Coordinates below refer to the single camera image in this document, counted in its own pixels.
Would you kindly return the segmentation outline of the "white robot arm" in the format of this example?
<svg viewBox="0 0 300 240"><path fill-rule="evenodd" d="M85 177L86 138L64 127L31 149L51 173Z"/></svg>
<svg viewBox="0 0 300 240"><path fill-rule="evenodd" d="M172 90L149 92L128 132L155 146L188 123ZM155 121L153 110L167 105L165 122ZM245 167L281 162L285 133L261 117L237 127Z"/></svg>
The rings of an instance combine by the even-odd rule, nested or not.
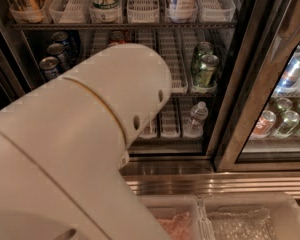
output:
<svg viewBox="0 0 300 240"><path fill-rule="evenodd" d="M0 240L168 240L119 172L170 98L154 50L111 46L0 111Z"/></svg>

